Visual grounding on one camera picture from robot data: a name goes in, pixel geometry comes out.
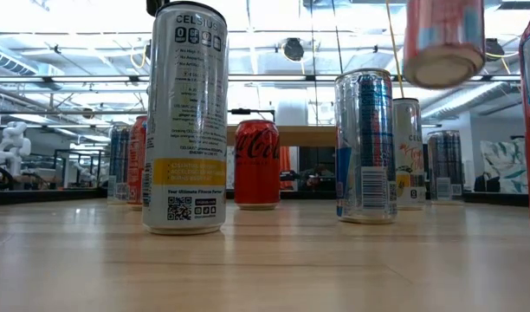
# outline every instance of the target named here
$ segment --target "white can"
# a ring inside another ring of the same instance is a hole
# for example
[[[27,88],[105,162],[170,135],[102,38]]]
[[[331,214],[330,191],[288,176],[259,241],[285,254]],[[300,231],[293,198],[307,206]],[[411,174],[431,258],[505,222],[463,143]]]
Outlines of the white can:
[[[224,17],[191,2],[153,24],[143,223],[158,234],[217,231],[225,219],[228,46]]]
[[[394,100],[397,208],[422,210],[425,205],[421,107],[417,99]]]

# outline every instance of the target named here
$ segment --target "can bottom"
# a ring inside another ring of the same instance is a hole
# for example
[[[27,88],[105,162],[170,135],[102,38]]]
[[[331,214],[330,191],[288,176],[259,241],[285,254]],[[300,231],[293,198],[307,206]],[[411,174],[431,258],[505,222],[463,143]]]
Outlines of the can bottom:
[[[198,235],[198,234],[212,233],[214,231],[218,231],[221,228],[221,224],[210,225],[206,227],[198,227],[198,228],[186,228],[186,229],[154,228],[154,227],[144,224],[144,228],[146,231],[149,231],[152,234],[182,236],[182,235]]]
[[[421,211],[424,209],[424,205],[398,205],[399,211]]]
[[[461,200],[433,200],[433,205],[463,205]]]
[[[128,204],[134,211],[142,211],[142,204]]]
[[[347,223],[354,223],[354,224],[393,224],[395,221],[394,217],[386,217],[386,218],[371,218],[371,217],[339,217],[339,220],[342,222]]]
[[[279,203],[268,203],[268,204],[239,204],[239,203],[236,203],[236,205],[241,210],[247,210],[247,211],[274,210],[278,204]]]
[[[483,64],[481,51],[471,44],[433,46],[407,60],[404,76],[422,88],[449,88],[476,75]]]

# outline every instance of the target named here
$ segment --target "desk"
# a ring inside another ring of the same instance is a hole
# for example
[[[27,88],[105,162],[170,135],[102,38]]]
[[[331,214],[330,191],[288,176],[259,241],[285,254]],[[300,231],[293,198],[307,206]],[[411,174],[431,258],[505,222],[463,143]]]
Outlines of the desk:
[[[105,199],[0,206],[0,311],[530,312],[527,209],[342,224],[334,202],[229,204],[221,232],[144,232]]]

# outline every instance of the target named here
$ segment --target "coca-cola logo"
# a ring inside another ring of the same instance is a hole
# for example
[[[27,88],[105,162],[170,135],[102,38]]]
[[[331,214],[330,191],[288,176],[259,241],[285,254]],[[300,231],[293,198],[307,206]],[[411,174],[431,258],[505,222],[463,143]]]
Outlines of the coca-cola logo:
[[[236,137],[236,158],[279,159],[281,146],[279,136],[269,128],[259,132],[241,134]]]

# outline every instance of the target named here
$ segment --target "white robot figure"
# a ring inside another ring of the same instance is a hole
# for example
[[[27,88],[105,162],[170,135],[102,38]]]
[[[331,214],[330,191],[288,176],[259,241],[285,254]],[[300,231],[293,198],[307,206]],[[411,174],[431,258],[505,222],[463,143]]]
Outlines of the white robot figure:
[[[3,139],[0,143],[0,166],[6,167],[7,160],[10,161],[8,170],[13,177],[21,175],[21,163],[23,156],[30,155],[30,140],[24,137],[26,123],[22,121],[12,121],[3,130]]]

